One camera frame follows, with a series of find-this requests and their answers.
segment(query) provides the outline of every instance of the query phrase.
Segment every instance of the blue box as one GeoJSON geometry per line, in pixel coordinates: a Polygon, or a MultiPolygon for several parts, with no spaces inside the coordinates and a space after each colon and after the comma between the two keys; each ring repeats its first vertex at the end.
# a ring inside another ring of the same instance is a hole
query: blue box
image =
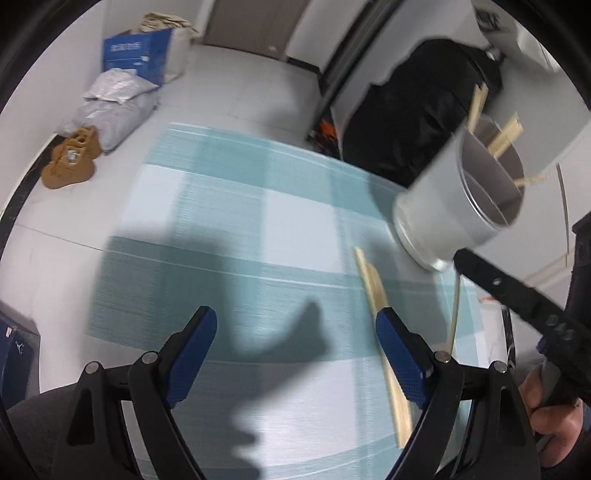
{"type": "Polygon", "coordinates": [[[168,29],[107,38],[103,42],[103,71],[134,69],[138,76],[162,85],[171,33],[168,29]]]}

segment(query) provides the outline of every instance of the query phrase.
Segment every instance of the table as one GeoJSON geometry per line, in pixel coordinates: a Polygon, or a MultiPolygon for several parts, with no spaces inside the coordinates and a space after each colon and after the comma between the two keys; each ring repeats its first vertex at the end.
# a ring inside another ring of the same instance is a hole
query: table
{"type": "MultiPolygon", "coordinates": [[[[400,191],[273,141],[180,124],[162,134],[105,252],[87,335],[109,363],[128,362],[200,305],[216,310],[206,363],[173,411],[208,478],[383,480],[392,468],[400,450],[353,248],[434,349],[447,341],[454,281],[421,269],[396,240],[400,191]]],[[[488,366],[469,283],[454,356],[488,366]]],[[[466,415],[462,406],[449,455],[466,415]]]]}

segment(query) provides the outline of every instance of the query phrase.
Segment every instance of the black bag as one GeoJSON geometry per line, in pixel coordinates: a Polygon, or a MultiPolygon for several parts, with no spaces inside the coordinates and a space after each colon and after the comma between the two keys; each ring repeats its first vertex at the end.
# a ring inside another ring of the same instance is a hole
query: black bag
{"type": "Polygon", "coordinates": [[[371,85],[343,137],[343,159],[408,187],[467,117],[474,85],[502,89],[499,63],[447,38],[422,42],[384,85],[371,85]]]}

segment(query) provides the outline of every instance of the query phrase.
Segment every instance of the wooden chopstick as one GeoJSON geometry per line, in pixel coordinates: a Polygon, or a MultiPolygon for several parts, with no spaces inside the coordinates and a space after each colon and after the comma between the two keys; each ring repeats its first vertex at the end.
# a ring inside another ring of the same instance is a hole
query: wooden chopstick
{"type": "Polygon", "coordinates": [[[533,175],[531,177],[524,177],[522,179],[516,179],[513,183],[517,188],[525,187],[527,185],[532,185],[534,183],[539,183],[541,181],[546,181],[550,178],[549,172],[542,172],[538,173],[537,175],[533,175]]]}
{"type": "Polygon", "coordinates": [[[492,139],[491,143],[488,145],[488,151],[498,160],[522,133],[523,126],[521,125],[519,116],[516,113],[503,127],[503,130],[501,130],[495,136],[495,138],[492,139]]]}
{"type": "Polygon", "coordinates": [[[472,94],[472,102],[470,103],[470,110],[468,111],[468,120],[466,122],[466,128],[474,135],[474,130],[478,124],[480,118],[480,104],[482,99],[482,90],[478,85],[474,85],[474,93],[472,94]]]}
{"type": "MultiPolygon", "coordinates": [[[[388,306],[386,292],[378,271],[372,264],[367,263],[365,253],[360,248],[355,248],[355,260],[365,286],[369,309],[375,321],[378,312],[388,306]]],[[[413,433],[413,418],[410,411],[410,403],[404,396],[400,383],[398,383],[384,351],[382,348],[379,351],[384,369],[384,377],[388,387],[388,399],[398,439],[398,447],[404,448],[413,433]]]]}
{"type": "Polygon", "coordinates": [[[460,312],[460,292],[462,290],[462,279],[460,274],[456,271],[455,281],[453,285],[453,309],[452,319],[449,324],[449,338],[447,340],[447,353],[453,355],[453,342],[456,339],[457,330],[457,316],[460,312]]]}
{"type": "Polygon", "coordinates": [[[470,103],[468,120],[466,122],[466,128],[472,135],[474,135],[474,131],[480,121],[480,116],[482,115],[487,96],[488,87],[486,86],[486,83],[483,83],[482,87],[474,85],[474,93],[472,94],[472,102],[470,103]]]}

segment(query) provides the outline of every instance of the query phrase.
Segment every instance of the gray plastic bag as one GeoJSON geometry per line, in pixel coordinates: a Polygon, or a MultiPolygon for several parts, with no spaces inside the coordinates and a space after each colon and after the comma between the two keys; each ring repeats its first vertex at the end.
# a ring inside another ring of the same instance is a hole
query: gray plastic bag
{"type": "Polygon", "coordinates": [[[101,73],[84,94],[87,100],[109,100],[125,103],[142,93],[156,90],[158,85],[122,69],[101,73]]]}
{"type": "Polygon", "coordinates": [[[159,100],[159,92],[142,93],[123,104],[90,100],[79,107],[72,120],[62,125],[57,133],[68,137],[80,127],[95,127],[101,149],[109,152],[148,118],[159,100]]]}

